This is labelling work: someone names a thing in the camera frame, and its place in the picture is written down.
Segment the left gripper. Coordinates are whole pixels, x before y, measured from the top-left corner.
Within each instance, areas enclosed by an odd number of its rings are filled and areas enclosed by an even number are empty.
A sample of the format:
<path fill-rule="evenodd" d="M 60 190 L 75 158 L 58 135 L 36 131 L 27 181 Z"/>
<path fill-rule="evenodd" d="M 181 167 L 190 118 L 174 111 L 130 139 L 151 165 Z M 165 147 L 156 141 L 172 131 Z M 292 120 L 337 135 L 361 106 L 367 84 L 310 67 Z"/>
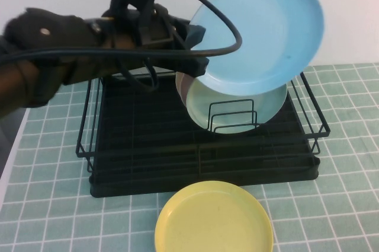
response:
<path fill-rule="evenodd" d="M 104 26 L 107 48 L 137 48 L 142 50 L 188 50 L 202 42 L 205 28 L 192 25 L 189 20 L 173 17 L 168 10 L 156 4 L 150 17 L 142 23 L 141 13 L 136 9 L 123 8 L 120 11 L 107 10 L 102 15 L 109 19 Z M 205 74 L 209 63 L 207 58 L 103 58 L 104 72 L 120 72 L 123 66 L 132 71 L 149 62 L 154 68 L 181 72 L 191 77 Z"/>

